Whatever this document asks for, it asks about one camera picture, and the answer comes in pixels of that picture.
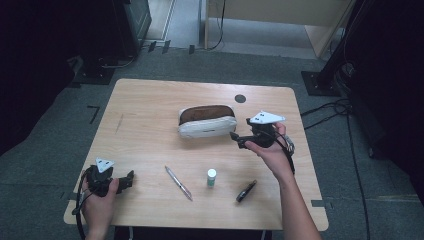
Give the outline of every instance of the wrist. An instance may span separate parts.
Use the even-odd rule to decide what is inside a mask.
[[[276,176],[280,188],[286,189],[297,185],[296,179],[291,171],[285,171]]]

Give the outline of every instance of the black pen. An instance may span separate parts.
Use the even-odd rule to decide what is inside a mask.
[[[252,190],[252,188],[255,186],[256,183],[257,183],[257,181],[255,179],[252,183],[249,184],[249,186],[247,186],[245,189],[243,189],[243,191],[241,191],[236,198],[237,202],[241,202],[247,196],[247,194],[250,192],[250,190]]]

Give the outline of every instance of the small bottle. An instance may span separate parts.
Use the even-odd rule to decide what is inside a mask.
[[[208,187],[213,188],[215,185],[215,177],[216,177],[216,170],[215,169],[209,169],[208,170]]]

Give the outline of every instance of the silver pen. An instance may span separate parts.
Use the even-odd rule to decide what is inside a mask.
[[[169,176],[172,177],[172,179],[174,180],[174,182],[183,191],[184,195],[186,195],[186,197],[188,199],[190,199],[190,201],[193,201],[193,198],[191,197],[190,191],[180,181],[178,181],[177,176],[175,176],[175,174],[171,171],[171,169],[169,167],[167,167],[167,166],[165,166],[165,169],[168,172]]]

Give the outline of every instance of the pen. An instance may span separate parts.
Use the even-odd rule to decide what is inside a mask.
[[[191,197],[190,191],[180,181],[178,181],[177,176],[175,176],[175,174],[171,171],[171,169],[167,166],[165,166],[165,169],[168,172],[169,176],[171,176],[171,178],[174,180],[174,182],[183,191],[184,195],[186,195],[186,197],[188,199],[190,199],[190,201],[193,201],[193,198]]]
[[[254,180],[252,183],[249,184],[249,186],[247,186],[245,189],[243,189],[243,191],[239,193],[239,195],[236,198],[237,202],[241,202],[244,199],[244,197],[247,196],[250,190],[252,190],[252,188],[255,186],[256,182],[257,181]]]

